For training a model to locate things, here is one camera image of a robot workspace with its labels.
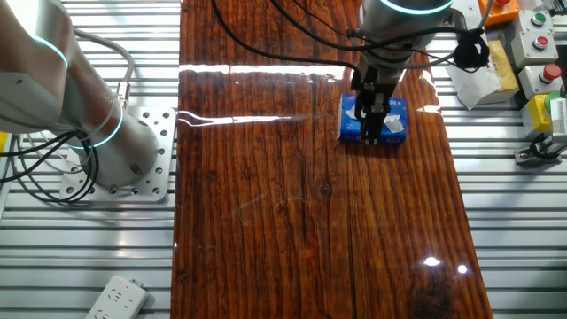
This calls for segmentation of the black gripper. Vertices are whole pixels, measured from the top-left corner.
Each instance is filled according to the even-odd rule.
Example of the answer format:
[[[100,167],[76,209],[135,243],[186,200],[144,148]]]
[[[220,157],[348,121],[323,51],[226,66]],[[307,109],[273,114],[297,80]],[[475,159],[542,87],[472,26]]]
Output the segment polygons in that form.
[[[351,90],[357,95],[356,118],[361,123],[361,141],[378,144],[384,119],[390,112],[389,99],[398,85],[399,71],[373,66],[367,60],[360,60],[356,67]]]

